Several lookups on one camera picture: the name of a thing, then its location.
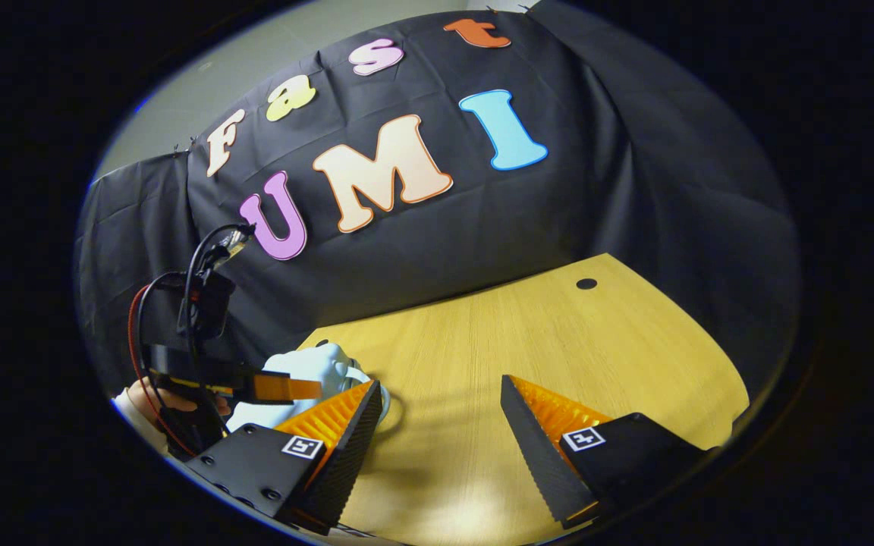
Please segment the black backdrop cloth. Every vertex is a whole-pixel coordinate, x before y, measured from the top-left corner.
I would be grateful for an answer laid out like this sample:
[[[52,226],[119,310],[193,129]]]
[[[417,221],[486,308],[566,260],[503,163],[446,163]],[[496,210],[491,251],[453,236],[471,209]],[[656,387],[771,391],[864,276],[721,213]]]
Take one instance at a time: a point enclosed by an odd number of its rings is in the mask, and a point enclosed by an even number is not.
[[[127,383],[136,290],[229,222],[215,346],[263,362],[317,328],[609,253],[702,326],[750,397],[797,330],[797,228],[759,143],[676,60],[599,15],[445,11],[267,62],[190,148],[88,187],[73,257],[88,353]]]

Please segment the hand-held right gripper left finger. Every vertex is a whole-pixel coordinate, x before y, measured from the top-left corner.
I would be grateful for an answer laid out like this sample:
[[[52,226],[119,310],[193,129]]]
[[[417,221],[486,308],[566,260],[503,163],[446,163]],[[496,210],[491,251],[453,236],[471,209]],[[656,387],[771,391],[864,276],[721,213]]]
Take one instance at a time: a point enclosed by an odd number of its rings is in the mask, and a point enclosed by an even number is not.
[[[240,426],[184,465],[265,517],[326,535],[349,501],[383,406],[381,383],[365,381],[277,428]]]

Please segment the light blue suitcase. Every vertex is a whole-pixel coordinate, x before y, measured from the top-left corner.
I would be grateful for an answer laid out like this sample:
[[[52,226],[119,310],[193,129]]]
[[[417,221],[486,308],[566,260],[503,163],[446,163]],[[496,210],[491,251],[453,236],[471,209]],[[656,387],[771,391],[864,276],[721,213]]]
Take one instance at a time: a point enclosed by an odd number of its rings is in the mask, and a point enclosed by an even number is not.
[[[319,381],[322,394],[315,400],[296,400],[291,405],[238,402],[228,419],[230,431],[246,424],[276,428],[320,402],[371,380],[358,361],[351,359],[334,343],[270,356],[264,363],[263,371],[287,373],[292,379]]]

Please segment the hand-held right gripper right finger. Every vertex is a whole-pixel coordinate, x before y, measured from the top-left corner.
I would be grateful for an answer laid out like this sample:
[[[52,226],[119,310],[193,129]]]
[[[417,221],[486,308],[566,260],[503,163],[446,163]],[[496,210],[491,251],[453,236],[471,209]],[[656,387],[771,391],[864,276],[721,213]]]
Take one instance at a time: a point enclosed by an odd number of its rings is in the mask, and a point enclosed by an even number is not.
[[[501,378],[500,404],[563,529],[638,508],[676,486],[711,452],[643,413],[610,418],[514,375]]]

